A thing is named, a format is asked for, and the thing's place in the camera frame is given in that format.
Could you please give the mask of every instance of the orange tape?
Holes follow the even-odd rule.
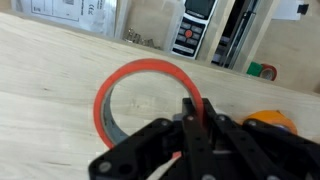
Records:
[[[171,75],[173,78],[178,80],[189,92],[191,99],[193,100],[194,106],[196,108],[197,116],[203,125],[203,102],[201,95],[188,77],[188,75],[181,70],[179,67],[171,64],[167,61],[158,60],[158,59],[140,59],[133,62],[130,62],[122,67],[120,67],[117,71],[115,71],[100,87],[96,99],[94,102],[93,115],[94,115],[94,124],[100,135],[103,142],[109,147],[113,148],[114,144],[111,139],[106,135],[106,132],[103,128],[103,102],[106,97],[106,94],[112,92],[113,87],[116,85],[118,81],[127,77],[133,73],[141,72],[141,71],[155,71],[160,73],[165,73]]]
[[[246,119],[257,119],[271,125],[282,125],[293,134],[298,134],[298,130],[293,122],[281,114],[279,111],[259,111],[251,114]]]

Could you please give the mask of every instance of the green object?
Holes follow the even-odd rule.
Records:
[[[262,65],[256,62],[251,62],[247,74],[252,76],[259,76],[262,71]]]

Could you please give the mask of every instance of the plywood board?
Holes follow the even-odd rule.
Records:
[[[179,66],[236,121],[280,110],[300,135],[319,139],[318,96],[129,45],[0,13],[0,179],[87,179],[89,162],[107,149],[93,125],[96,92],[117,68],[141,58]],[[141,73],[116,86],[111,105],[132,133],[181,112],[182,97],[188,94],[168,76]]]
[[[197,60],[211,64],[216,52],[223,30],[227,24],[234,0],[218,1],[215,12],[211,18],[206,35],[197,56]]]
[[[11,9],[11,0],[1,0],[0,1],[0,10]]]
[[[233,67],[234,71],[247,72],[278,4],[279,0],[261,1],[255,20]]]
[[[300,21],[272,20],[255,61],[275,66],[276,82],[291,89],[320,93],[320,3],[310,4]]]

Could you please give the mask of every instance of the screw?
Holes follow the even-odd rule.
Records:
[[[162,124],[162,126],[167,126],[169,123],[168,123],[168,121],[162,121],[161,124]]]
[[[219,116],[220,121],[225,121],[226,117],[225,116]]]
[[[189,121],[193,121],[193,120],[194,120],[194,118],[193,118],[192,116],[188,116],[187,119],[188,119]]]
[[[276,127],[280,128],[280,129],[282,129],[282,130],[285,130],[285,131],[287,131],[287,132],[290,132],[290,129],[289,129],[289,128],[287,128],[287,127],[286,127],[286,126],[284,126],[284,125],[281,125],[281,124],[274,124],[274,126],[276,126]]]
[[[270,175],[267,177],[267,180],[280,180],[277,176]]]
[[[205,174],[202,176],[201,180],[216,180],[216,178],[214,176],[212,176],[211,174]]]
[[[256,123],[255,121],[249,121],[249,124],[250,124],[251,126],[256,126],[256,125],[257,125],[257,123]]]
[[[99,166],[99,170],[100,170],[100,172],[102,172],[102,173],[106,173],[106,172],[108,172],[110,169],[111,169],[111,163],[109,163],[109,162],[103,162],[103,163],[101,163],[100,166]]]

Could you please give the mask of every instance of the orange tape roll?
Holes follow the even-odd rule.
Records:
[[[251,114],[246,119],[257,119],[274,126],[284,127],[291,133],[298,134],[298,130],[293,122],[279,111],[259,111]]]
[[[114,86],[123,78],[132,75],[134,73],[142,72],[142,71],[153,71],[159,73],[165,73],[176,79],[180,82],[189,92],[193,104],[196,108],[197,116],[203,124],[203,102],[201,95],[188,77],[188,75],[181,70],[179,67],[171,64],[167,61],[158,60],[158,59],[140,59],[133,62],[130,62],[122,67],[120,67],[117,71],[115,71],[100,87],[96,99],[94,102],[93,115],[94,115],[94,124],[98,131],[99,136],[103,140],[103,142],[109,147],[113,148],[113,146],[119,140],[121,135],[126,135],[119,130],[114,131],[115,127],[117,127],[115,121],[113,120],[111,108],[110,108],[110,97],[112,94],[112,90]]]

